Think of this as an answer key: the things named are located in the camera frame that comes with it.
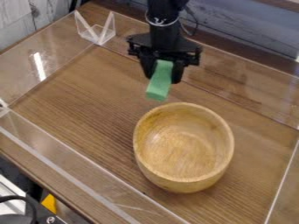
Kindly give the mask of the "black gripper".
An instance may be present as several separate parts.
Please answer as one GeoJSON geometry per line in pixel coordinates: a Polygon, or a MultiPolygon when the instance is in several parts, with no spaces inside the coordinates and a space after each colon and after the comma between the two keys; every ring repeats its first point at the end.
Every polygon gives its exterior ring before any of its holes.
{"type": "Polygon", "coordinates": [[[128,54],[141,58],[147,79],[153,78],[157,59],[173,60],[173,84],[183,78],[185,65],[201,64],[202,46],[189,40],[181,31],[181,25],[150,26],[150,32],[132,34],[126,39],[128,54]]]}

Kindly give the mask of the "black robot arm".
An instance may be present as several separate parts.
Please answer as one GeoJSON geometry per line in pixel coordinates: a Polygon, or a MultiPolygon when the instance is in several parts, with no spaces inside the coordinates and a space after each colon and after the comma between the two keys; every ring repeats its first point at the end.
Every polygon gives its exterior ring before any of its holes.
{"type": "Polygon", "coordinates": [[[173,62],[171,79],[178,84],[183,79],[187,66],[201,64],[203,47],[183,36],[181,12],[187,8],[190,0],[147,0],[145,19],[150,32],[132,34],[126,38],[128,54],[137,56],[151,79],[158,61],[173,62]]]}

